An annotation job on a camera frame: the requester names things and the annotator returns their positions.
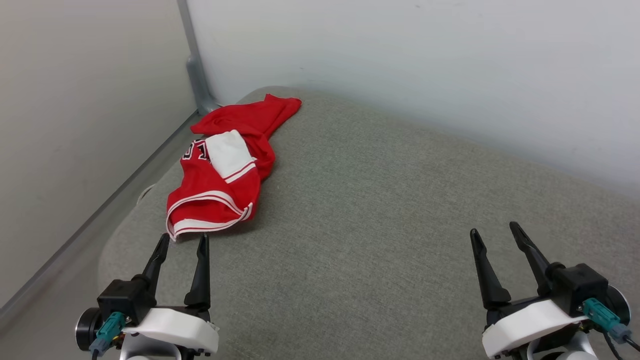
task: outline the gray fabric surface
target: gray fabric surface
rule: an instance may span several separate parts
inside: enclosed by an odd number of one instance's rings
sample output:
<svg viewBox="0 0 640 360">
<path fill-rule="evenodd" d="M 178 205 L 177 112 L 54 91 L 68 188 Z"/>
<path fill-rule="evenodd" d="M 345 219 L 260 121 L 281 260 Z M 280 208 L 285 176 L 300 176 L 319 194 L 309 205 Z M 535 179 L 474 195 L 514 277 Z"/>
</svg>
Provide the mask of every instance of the gray fabric surface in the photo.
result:
<svg viewBox="0 0 640 360">
<path fill-rule="evenodd" d="M 468 233 L 479 229 L 514 299 L 533 296 L 511 220 L 550 261 L 586 262 L 608 277 L 640 313 L 638 204 L 322 93 L 269 87 L 242 102 L 266 93 L 303 105 L 270 141 L 277 160 L 255 220 L 211 237 L 218 358 L 482 359 Z M 177 163 L 115 232 L 100 288 L 142 271 L 181 179 Z M 160 304 L 182 303 L 196 246 L 170 249 Z M 601 336 L 591 338 L 611 358 Z"/>
</svg>

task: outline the red clothing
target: red clothing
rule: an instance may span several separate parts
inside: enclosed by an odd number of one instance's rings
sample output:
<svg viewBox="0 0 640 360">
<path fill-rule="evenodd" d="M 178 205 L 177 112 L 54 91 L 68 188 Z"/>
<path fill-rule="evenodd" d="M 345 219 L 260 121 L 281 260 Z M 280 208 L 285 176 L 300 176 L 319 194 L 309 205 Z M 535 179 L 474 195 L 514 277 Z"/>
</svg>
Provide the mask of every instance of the red clothing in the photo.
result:
<svg viewBox="0 0 640 360">
<path fill-rule="evenodd" d="M 268 138 L 300 105 L 267 94 L 261 102 L 217 109 L 191 126 L 208 138 L 194 141 L 180 160 L 184 178 L 167 201 L 167 232 L 174 240 L 253 218 L 260 182 L 275 161 Z"/>
</svg>

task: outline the gray baseboard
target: gray baseboard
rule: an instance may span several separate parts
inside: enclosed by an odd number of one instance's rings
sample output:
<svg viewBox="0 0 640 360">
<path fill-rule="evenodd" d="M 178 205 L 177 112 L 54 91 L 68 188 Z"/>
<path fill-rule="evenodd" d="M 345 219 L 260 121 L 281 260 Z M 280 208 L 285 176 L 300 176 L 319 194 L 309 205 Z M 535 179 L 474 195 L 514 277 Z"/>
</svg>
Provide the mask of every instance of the gray baseboard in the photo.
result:
<svg viewBox="0 0 640 360">
<path fill-rule="evenodd" d="M 189 126 L 200 120 L 194 112 L 117 190 L 96 210 L 30 280 L 0 309 L 0 330 L 25 311 L 46 287 L 59 281 L 69 264 L 97 261 L 106 240 L 136 205 L 138 195 L 154 184 L 197 138 Z"/>
</svg>

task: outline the cable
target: cable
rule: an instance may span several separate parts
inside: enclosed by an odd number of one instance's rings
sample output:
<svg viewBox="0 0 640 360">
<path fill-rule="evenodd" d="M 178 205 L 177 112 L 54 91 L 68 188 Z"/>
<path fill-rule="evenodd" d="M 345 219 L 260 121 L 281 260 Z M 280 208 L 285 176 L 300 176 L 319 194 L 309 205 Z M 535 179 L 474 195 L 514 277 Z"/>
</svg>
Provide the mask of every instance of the cable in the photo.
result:
<svg viewBox="0 0 640 360">
<path fill-rule="evenodd" d="M 623 338 L 629 345 L 633 346 L 634 349 L 640 351 L 640 345 L 638 345 L 635 341 L 631 340 L 628 336 Z"/>
<path fill-rule="evenodd" d="M 624 360 L 616 350 L 616 347 L 613 345 L 613 342 L 611 341 L 609 335 L 606 332 L 603 332 L 602 334 L 604 335 L 604 340 L 607 342 L 609 349 L 611 349 L 613 356 L 615 356 L 617 360 Z"/>
<path fill-rule="evenodd" d="M 140 196 L 138 197 L 138 201 L 136 201 L 136 205 L 138 205 L 140 203 L 140 200 L 142 200 L 143 197 L 145 197 L 145 195 L 149 192 L 149 190 L 153 189 L 153 187 L 156 184 L 153 184 L 151 186 L 149 186 L 148 188 L 142 190 L 142 192 L 140 193 Z"/>
</svg>

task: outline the printed number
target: printed number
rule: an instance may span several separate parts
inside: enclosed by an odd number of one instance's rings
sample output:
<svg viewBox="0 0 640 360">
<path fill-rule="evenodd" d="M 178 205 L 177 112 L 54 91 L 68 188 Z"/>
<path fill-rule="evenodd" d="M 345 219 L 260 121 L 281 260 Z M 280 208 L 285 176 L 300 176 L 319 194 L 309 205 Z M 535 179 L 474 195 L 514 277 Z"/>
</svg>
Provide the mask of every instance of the printed number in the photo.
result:
<svg viewBox="0 0 640 360">
<path fill-rule="evenodd" d="M 182 155 L 182 159 L 184 160 L 191 159 L 192 153 L 193 153 L 193 143 L 189 144 L 189 149 L 187 150 L 187 152 L 184 153 L 184 155 Z"/>
<path fill-rule="evenodd" d="M 198 147 L 198 150 L 200 150 L 200 156 L 198 156 L 198 159 L 200 160 L 208 160 L 209 159 L 209 155 L 207 154 L 207 145 L 205 142 L 201 142 L 198 145 L 196 145 Z"/>
<path fill-rule="evenodd" d="M 191 144 L 189 144 L 189 149 L 187 150 L 187 152 L 184 153 L 184 155 L 182 156 L 182 159 L 184 160 L 191 159 L 191 156 L 193 155 L 194 146 L 197 147 L 198 150 L 200 151 L 200 155 L 198 156 L 198 159 L 209 160 L 209 155 L 207 154 L 207 144 L 204 142 L 204 140 L 194 141 Z"/>
</svg>

